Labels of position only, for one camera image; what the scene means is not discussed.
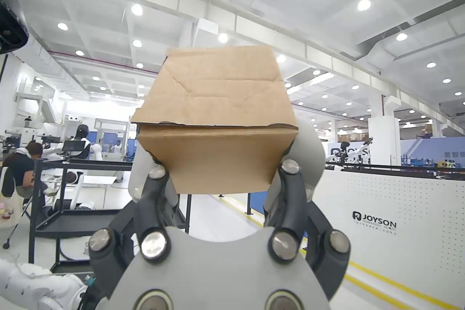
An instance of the white floor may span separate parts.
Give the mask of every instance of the white floor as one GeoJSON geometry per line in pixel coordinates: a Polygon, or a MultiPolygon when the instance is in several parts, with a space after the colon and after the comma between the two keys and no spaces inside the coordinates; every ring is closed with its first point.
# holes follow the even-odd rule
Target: white floor
{"type": "MultiPolygon", "coordinates": [[[[105,209],[119,209],[129,202],[129,194],[123,184],[108,187],[105,209]]],[[[80,201],[94,201],[97,208],[102,207],[103,189],[86,188],[81,193],[80,201]]],[[[181,209],[185,211],[186,197],[181,196],[181,209]]],[[[190,235],[212,242],[227,242],[246,237],[258,228],[244,216],[230,207],[215,200],[211,196],[193,196],[191,205],[190,235]]],[[[3,245],[10,229],[0,230],[0,245],[3,245]]],[[[0,258],[18,258],[19,262],[28,260],[28,234],[29,222],[24,218],[11,241],[8,252],[0,249],[0,258]]],[[[85,243],[88,237],[75,238],[62,241],[63,252],[74,259],[86,259],[84,255],[85,243]]],[[[35,263],[50,268],[54,262],[54,240],[37,239],[35,263]]],[[[331,301],[332,310],[376,310],[392,309],[390,305],[363,291],[354,284],[344,281],[339,291],[331,301]]],[[[7,303],[0,298],[1,310],[18,310],[20,308],[7,303]]]]}

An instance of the ceiling light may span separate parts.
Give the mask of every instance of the ceiling light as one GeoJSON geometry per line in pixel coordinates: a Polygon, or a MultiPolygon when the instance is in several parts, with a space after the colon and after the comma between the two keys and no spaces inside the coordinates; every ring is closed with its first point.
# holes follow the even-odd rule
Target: ceiling light
{"type": "Polygon", "coordinates": [[[407,34],[405,33],[399,33],[396,37],[397,41],[404,41],[407,39],[407,34]]]}
{"type": "Polygon", "coordinates": [[[370,9],[370,6],[372,6],[372,3],[370,2],[370,0],[361,0],[357,6],[357,9],[359,11],[365,11],[365,10],[370,9]]]}
{"type": "Polygon", "coordinates": [[[218,36],[218,41],[220,41],[222,44],[225,44],[226,42],[228,42],[228,34],[226,34],[226,33],[221,33],[221,34],[218,36]]]}
{"type": "Polygon", "coordinates": [[[138,3],[136,3],[132,8],[131,8],[131,11],[133,12],[133,14],[137,15],[137,16],[141,16],[143,11],[142,11],[142,6],[140,6],[138,3]]]}

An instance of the cardboard box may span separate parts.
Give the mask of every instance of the cardboard box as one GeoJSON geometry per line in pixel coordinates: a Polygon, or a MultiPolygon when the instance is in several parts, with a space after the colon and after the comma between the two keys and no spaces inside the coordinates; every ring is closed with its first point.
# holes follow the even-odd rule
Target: cardboard box
{"type": "Polygon", "coordinates": [[[298,129],[271,48],[172,49],[132,122],[179,194],[263,192],[298,129]]]}

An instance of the perforated white panel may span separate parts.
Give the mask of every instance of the perforated white panel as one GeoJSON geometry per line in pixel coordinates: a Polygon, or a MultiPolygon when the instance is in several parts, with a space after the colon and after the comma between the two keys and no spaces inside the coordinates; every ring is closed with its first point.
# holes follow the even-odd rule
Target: perforated white panel
{"type": "Polygon", "coordinates": [[[463,307],[465,183],[326,170],[314,201],[353,262],[463,307]]]}

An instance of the silver bolt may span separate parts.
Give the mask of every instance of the silver bolt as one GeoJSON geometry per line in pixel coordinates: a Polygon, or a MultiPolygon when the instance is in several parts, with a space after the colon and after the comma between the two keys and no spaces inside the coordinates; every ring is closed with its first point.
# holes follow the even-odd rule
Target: silver bolt
{"type": "Polygon", "coordinates": [[[290,261],[297,255],[297,241],[292,235],[286,232],[276,233],[272,239],[271,245],[276,255],[290,261]]]}
{"type": "Polygon", "coordinates": [[[166,249],[166,244],[167,240],[163,233],[150,233],[142,241],[142,255],[147,259],[155,259],[164,252],[164,250],[166,249]]]}
{"type": "Polygon", "coordinates": [[[332,230],[329,235],[329,242],[338,253],[347,253],[350,248],[349,238],[339,230],[332,230]]]}
{"type": "Polygon", "coordinates": [[[97,230],[89,240],[92,251],[101,251],[110,243],[110,232],[107,229],[97,230]]]}
{"type": "Polygon", "coordinates": [[[163,167],[163,165],[156,164],[155,166],[152,167],[152,169],[148,173],[148,176],[151,179],[160,179],[160,178],[163,178],[165,174],[166,174],[166,170],[163,167]]]}
{"type": "Polygon", "coordinates": [[[297,174],[300,170],[299,164],[293,159],[285,159],[282,168],[287,174],[297,174]]]}

